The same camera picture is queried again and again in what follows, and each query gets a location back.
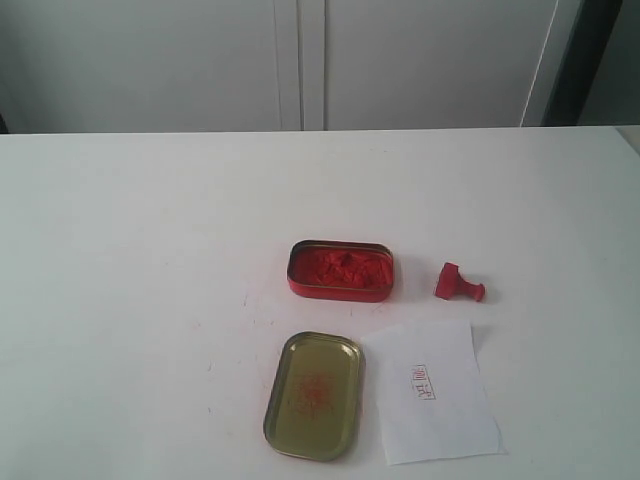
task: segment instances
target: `white table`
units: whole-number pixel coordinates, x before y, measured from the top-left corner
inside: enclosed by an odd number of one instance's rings
[[[639,212],[611,128],[0,138],[0,478],[635,480]],[[389,246],[391,299],[296,297],[305,238]],[[471,320],[508,455],[386,467],[366,386],[348,456],[271,450],[290,335],[415,318]]]

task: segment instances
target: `red ink smudge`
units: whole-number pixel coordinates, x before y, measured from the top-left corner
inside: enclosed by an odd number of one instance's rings
[[[301,415],[315,418],[317,414],[333,410],[331,394],[333,377],[326,373],[300,375],[296,386],[294,410]]]

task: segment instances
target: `tin lid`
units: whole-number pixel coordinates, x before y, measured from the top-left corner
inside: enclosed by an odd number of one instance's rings
[[[284,346],[264,420],[278,452],[332,460],[356,428],[363,354],[351,340],[304,332]]]

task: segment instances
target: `white cabinet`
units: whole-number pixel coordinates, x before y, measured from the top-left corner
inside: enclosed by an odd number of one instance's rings
[[[3,0],[16,132],[537,124],[579,0]]]

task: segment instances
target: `white paper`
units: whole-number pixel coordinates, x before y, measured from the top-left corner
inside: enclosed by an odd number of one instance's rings
[[[411,322],[363,344],[387,464],[502,452],[469,322]]]

